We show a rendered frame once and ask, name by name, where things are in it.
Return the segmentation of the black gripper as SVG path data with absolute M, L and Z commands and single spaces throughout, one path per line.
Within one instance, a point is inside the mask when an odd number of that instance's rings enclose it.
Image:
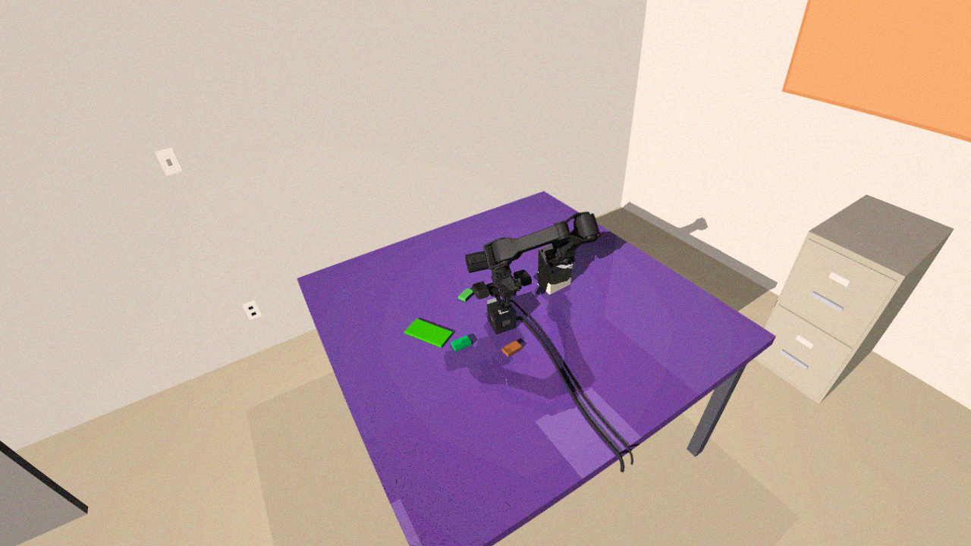
M 473 293 L 476 295 L 476 299 L 483 300 L 483 298 L 488 297 L 490 294 L 492 295 L 492 297 L 495 297 L 495 299 L 498 301 L 499 306 L 501 306 L 501 297 L 500 297 L 501 294 L 499 293 L 498 289 L 496 289 L 495 287 L 495 276 L 496 275 L 505 276 L 507 275 L 507 271 L 512 272 L 512 270 L 510 270 L 510 266 L 508 266 L 506 269 L 501 269 L 501 270 L 492 269 L 492 276 L 490 277 L 492 277 L 493 283 L 485 284 L 483 282 L 478 282 L 473 284 L 472 290 L 473 290 Z M 523 286 L 527 286 L 528 284 L 532 283 L 531 276 L 525 270 L 514 271 L 513 278 L 514 279 L 520 278 L 521 284 Z M 510 299 L 511 297 L 505 298 L 506 304 L 509 303 Z

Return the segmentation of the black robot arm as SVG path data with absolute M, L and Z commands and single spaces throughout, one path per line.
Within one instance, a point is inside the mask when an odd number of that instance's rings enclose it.
M 567 223 L 572 218 L 573 230 L 570 233 Z M 489 244 L 483 245 L 482 252 L 467 253 L 465 255 L 466 267 L 469 273 L 486 269 L 506 269 L 524 252 L 548 244 L 554 245 L 554 249 L 545 251 L 549 267 L 552 268 L 561 264 L 568 265 L 575 262 L 573 256 L 575 256 L 577 246 L 593 242 L 600 236 L 593 213 L 576 213 L 567 220 L 555 222 L 554 227 L 547 227 L 543 231 L 529 233 L 517 239 L 501 237 L 493 240 Z M 512 295 L 516 295 L 517 291 L 523 289 L 520 278 L 514 279 L 511 271 L 507 271 L 505 276 L 496 275 L 495 287 L 499 289 L 502 298 L 512 297 Z

